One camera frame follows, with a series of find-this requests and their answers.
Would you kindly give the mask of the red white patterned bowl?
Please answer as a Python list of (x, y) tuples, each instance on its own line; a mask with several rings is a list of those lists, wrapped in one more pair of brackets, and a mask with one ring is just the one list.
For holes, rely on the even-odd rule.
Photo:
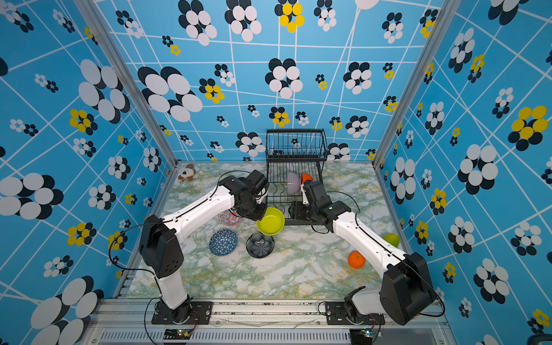
[(235, 227), (241, 224), (244, 219), (236, 214), (232, 213), (230, 210), (226, 210), (218, 215), (219, 221), (226, 227)]

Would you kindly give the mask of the orange plastic bowl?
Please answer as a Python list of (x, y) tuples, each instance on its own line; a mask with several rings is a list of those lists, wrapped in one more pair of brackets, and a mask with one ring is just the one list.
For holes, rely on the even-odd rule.
[(314, 181), (314, 178), (311, 175), (303, 172), (301, 174), (301, 183), (305, 183), (306, 181)]

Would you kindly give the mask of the lilac plastic bowl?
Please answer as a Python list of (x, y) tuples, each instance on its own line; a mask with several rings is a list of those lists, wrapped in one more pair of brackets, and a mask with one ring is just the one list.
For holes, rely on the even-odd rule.
[(287, 194), (296, 195), (300, 192), (301, 179), (295, 172), (287, 172)]

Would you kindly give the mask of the lime green bowl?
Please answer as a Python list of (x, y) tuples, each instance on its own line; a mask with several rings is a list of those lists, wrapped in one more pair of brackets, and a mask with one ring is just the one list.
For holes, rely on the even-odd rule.
[(278, 208), (267, 208), (263, 218), (256, 221), (257, 229), (262, 234), (274, 236), (279, 234), (285, 226), (285, 216)]

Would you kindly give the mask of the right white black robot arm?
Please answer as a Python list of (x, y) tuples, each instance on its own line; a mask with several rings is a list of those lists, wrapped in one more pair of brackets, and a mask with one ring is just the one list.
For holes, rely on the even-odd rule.
[(291, 204), (293, 218), (325, 226), (330, 233), (351, 244), (374, 267), (382, 278), (379, 302), (395, 323), (404, 326), (416, 316), (423, 316), (435, 300), (442, 300), (422, 256), (415, 252), (408, 254), (385, 241), (348, 205), (332, 201), (322, 182), (307, 180), (288, 190), (293, 195), (302, 194), (301, 201)]

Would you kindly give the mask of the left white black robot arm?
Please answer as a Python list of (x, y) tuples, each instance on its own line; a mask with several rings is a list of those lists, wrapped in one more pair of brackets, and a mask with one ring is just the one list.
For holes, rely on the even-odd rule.
[(153, 270), (161, 301), (169, 310), (183, 311), (190, 303), (180, 274), (184, 261), (181, 244), (197, 228), (229, 209), (244, 219), (261, 220), (267, 211), (263, 198), (268, 187), (268, 179), (258, 170), (246, 177), (226, 175), (191, 205), (162, 218), (153, 215), (146, 219), (139, 253)]

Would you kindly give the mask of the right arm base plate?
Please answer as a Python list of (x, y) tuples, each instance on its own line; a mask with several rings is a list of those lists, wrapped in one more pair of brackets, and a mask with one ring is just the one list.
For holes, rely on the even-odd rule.
[(319, 308), (319, 313), (322, 313), (326, 318), (326, 323), (329, 326), (378, 327), (385, 325), (385, 316), (381, 313), (371, 313), (366, 316), (349, 316), (346, 312), (345, 302), (324, 301)]

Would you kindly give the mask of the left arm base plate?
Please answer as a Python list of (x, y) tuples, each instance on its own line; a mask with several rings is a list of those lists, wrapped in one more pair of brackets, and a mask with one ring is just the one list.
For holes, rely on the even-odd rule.
[(152, 324), (156, 325), (208, 325), (212, 314), (212, 302), (185, 301), (176, 309), (170, 309), (163, 300), (155, 304)]

